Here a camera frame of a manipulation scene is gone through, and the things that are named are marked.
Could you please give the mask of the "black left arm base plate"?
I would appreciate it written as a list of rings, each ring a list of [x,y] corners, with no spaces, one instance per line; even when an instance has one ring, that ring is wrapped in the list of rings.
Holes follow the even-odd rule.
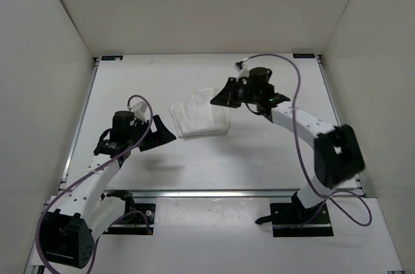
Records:
[[[106,194],[101,194],[102,200],[114,200],[115,198],[124,202],[125,217],[119,218],[104,234],[153,235],[156,217],[155,203],[137,201],[127,190],[111,190]]]

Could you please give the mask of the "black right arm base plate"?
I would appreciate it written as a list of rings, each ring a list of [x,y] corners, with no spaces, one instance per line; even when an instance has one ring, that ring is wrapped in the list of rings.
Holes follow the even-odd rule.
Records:
[[[300,210],[292,202],[271,203],[270,214],[255,223],[272,224],[273,237],[331,237],[334,236],[327,205]]]

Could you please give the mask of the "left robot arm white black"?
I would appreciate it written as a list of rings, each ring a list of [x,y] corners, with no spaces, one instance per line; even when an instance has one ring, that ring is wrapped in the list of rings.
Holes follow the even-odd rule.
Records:
[[[144,215],[135,208],[130,191],[106,188],[132,150],[144,152],[174,140],[159,115],[145,120],[132,111],[115,112],[86,173],[56,196],[40,218],[36,248],[45,265],[84,268],[95,258],[98,239],[113,223]]]

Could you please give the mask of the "white pleated skirt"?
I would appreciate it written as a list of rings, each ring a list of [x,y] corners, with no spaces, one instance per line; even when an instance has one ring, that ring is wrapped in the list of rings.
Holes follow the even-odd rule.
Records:
[[[169,108],[179,138],[226,135],[230,127],[230,109],[212,105],[217,88],[197,91]]]

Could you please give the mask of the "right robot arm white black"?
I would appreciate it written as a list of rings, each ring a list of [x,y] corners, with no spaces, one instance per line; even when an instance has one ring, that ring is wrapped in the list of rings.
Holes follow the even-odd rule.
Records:
[[[314,175],[306,177],[306,186],[293,194],[280,214],[286,223],[303,225],[322,210],[340,184],[362,172],[365,163],[351,126],[334,126],[295,107],[289,97],[275,91],[271,76],[265,67],[244,68],[237,78],[228,78],[210,103],[227,108],[255,106],[255,115],[291,131],[296,144],[304,141],[311,147]]]

